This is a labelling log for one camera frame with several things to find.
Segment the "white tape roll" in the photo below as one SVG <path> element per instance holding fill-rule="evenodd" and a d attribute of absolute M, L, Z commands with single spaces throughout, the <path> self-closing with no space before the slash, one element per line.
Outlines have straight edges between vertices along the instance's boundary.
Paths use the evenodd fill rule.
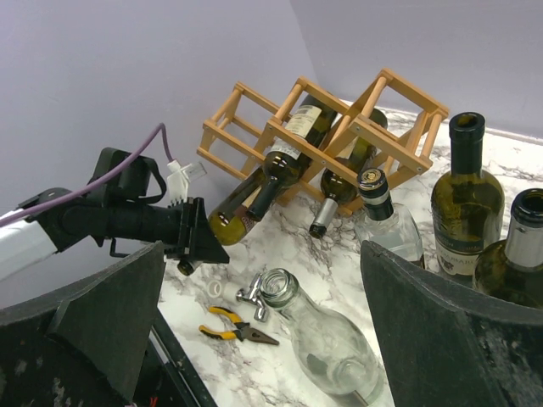
<path fill-rule="evenodd" d="M 231 282 L 211 280 L 207 283 L 206 290 L 210 298 L 230 298 L 235 295 L 237 288 Z"/>

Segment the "clear glass carafe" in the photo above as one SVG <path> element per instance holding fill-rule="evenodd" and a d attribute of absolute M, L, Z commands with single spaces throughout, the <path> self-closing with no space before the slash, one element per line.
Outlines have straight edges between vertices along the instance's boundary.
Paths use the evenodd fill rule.
<path fill-rule="evenodd" d="M 378 400 L 383 367 L 350 319 L 316 304 L 283 268 L 262 275 L 260 293 L 288 328 L 296 359 L 314 385 L 340 406 L 370 406 Z"/>

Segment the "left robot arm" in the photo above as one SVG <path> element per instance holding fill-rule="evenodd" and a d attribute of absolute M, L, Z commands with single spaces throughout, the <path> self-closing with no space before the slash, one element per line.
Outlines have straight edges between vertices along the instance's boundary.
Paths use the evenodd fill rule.
<path fill-rule="evenodd" d="M 12 211 L 15 221 L 1 223 L 1 277 L 6 279 L 62 253 L 91 237 L 98 246 L 110 242 L 109 254 L 119 258 L 118 239 L 161 242 L 164 256 L 177 261 L 189 276 L 202 264 L 226 264 L 230 257 L 207 220 L 202 198 L 183 198 L 176 174 L 163 178 L 154 159 L 104 148 L 93 179 L 115 167 L 120 173 L 96 189 L 70 199 L 69 190 L 50 188 Z"/>

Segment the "yellow handled pliers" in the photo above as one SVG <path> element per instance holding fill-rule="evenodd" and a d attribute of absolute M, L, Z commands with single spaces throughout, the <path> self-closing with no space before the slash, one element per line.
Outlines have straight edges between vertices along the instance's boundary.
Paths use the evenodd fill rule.
<path fill-rule="evenodd" d="M 206 337 L 222 341 L 237 339 L 240 342 L 248 340 L 250 342 L 265 343 L 272 346 L 279 345 L 278 340 L 266 335 L 264 332 L 256 328 L 253 328 L 248 322 L 245 322 L 237 313 L 231 311 L 230 309 L 221 306 L 211 306 L 209 307 L 209 312 L 211 314 L 227 317 L 234 325 L 234 328 L 230 331 L 218 332 L 205 325 L 200 325 L 199 331 Z"/>

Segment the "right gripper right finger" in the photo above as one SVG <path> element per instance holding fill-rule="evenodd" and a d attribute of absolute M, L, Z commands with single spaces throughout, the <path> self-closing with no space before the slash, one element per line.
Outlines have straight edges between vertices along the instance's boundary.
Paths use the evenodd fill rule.
<path fill-rule="evenodd" d="M 542 312 L 446 280 L 373 242 L 361 278 L 397 406 L 540 406 Z"/>

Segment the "dark bottle in rack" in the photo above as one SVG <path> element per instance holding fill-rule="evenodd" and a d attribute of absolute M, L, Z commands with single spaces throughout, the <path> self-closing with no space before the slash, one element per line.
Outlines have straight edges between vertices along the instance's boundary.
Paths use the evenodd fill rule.
<path fill-rule="evenodd" d="M 307 95 L 285 129 L 318 148 L 337 115 L 335 110 Z M 275 199 L 301 179 L 311 161 L 297 148 L 283 139 L 277 139 L 266 155 L 263 164 L 265 182 L 248 207 L 247 216 L 251 220 L 261 221 Z"/>

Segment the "green bottle beige label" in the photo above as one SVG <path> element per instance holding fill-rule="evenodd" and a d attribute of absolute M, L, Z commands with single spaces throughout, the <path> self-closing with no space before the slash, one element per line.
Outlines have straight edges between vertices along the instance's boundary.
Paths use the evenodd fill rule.
<path fill-rule="evenodd" d="M 542 308 L 542 190 L 520 192 L 512 202 L 507 238 L 478 257 L 473 289 L 494 298 Z"/>

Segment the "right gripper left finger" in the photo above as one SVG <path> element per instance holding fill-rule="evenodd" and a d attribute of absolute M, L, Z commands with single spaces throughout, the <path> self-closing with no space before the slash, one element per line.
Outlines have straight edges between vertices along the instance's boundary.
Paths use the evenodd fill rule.
<path fill-rule="evenodd" d="M 152 243 L 1 311 L 3 406 L 132 403 L 165 272 Z"/>

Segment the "wooden wine rack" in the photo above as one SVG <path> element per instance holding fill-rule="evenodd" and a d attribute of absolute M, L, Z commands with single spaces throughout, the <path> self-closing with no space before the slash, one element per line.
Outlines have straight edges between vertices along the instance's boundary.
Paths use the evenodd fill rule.
<path fill-rule="evenodd" d="M 371 118 L 385 88 L 421 108 L 400 137 Z M 351 105 L 304 77 L 281 105 L 239 82 L 203 123 L 197 152 L 241 181 L 255 166 L 263 169 L 261 187 L 247 209 L 250 219 L 260 221 L 274 203 L 286 204 L 298 192 L 323 201 L 325 193 L 310 184 L 322 170 L 358 187 L 361 173 L 347 159 L 359 140 L 377 149 L 372 165 L 383 170 L 389 189 L 423 174 L 433 164 L 430 154 L 448 114 L 444 104 L 388 69 Z"/>

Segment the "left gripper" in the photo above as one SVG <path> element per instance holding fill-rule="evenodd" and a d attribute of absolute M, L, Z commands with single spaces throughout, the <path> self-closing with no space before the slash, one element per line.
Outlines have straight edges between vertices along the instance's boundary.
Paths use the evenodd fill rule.
<path fill-rule="evenodd" d="M 168 259 L 206 264 L 229 263 L 230 256 L 211 230 L 203 198 L 188 198 L 187 201 L 171 204 L 169 209 L 175 215 L 176 237 L 167 249 Z"/>

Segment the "clear square liquor bottle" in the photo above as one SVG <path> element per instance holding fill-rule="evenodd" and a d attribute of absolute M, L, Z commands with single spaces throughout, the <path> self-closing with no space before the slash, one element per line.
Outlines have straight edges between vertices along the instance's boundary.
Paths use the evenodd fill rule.
<path fill-rule="evenodd" d="M 359 243 L 375 242 L 401 258 L 425 267 L 423 241 L 410 210 L 393 203 L 385 173 L 369 168 L 357 176 L 364 211 L 354 224 Z"/>

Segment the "tall green wine bottle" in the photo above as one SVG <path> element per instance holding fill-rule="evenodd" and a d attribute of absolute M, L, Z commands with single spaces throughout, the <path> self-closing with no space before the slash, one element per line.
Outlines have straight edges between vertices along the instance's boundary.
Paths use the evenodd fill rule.
<path fill-rule="evenodd" d="M 469 284 L 479 255 L 500 240 L 505 194 L 482 167 L 485 118 L 475 112 L 449 123 L 451 168 L 434 184 L 431 210 L 439 272 Z"/>

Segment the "green bottle silver neck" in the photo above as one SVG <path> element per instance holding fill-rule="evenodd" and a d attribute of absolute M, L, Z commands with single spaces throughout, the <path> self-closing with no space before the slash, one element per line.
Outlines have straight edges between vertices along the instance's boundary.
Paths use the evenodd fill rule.
<path fill-rule="evenodd" d="M 264 183 L 261 167 L 242 181 L 209 215 L 206 215 L 219 243 L 225 247 L 239 243 L 254 227 L 246 211 Z M 179 260 L 178 270 L 189 276 L 202 264 L 201 261 Z"/>

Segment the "chrome tap fitting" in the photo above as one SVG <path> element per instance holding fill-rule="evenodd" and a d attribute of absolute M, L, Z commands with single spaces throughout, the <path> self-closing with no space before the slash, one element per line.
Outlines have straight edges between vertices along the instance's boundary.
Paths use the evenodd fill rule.
<path fill-rule="evenodd" d="M 268 318 L 268 310 L 265 301 L 261 297 L 262 273 L 255 274 L 249 288 L 245 290 L 240 288 L 237 290 L 235 297 L 237 301 L 245 302 L 255 306 L 254 318 L 258 322 L 266 322 Z"/>

